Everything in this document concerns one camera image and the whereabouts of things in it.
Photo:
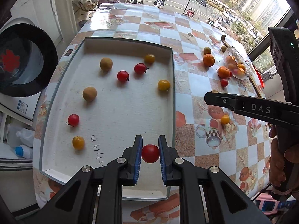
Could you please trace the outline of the person right hand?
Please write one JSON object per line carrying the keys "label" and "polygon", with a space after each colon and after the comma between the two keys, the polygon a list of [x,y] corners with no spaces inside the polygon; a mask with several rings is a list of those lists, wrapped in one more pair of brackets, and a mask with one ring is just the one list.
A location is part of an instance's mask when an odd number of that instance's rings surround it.
{"label": "person right hand", "polygon": [[286,181],[284,160],[298,164],[298,145],[289,148],[282,155],[278,150],[278,138],[274,125],[272,125],[269,135],[272,139],[269,181],[272,185],[279,187],[282,182]]}

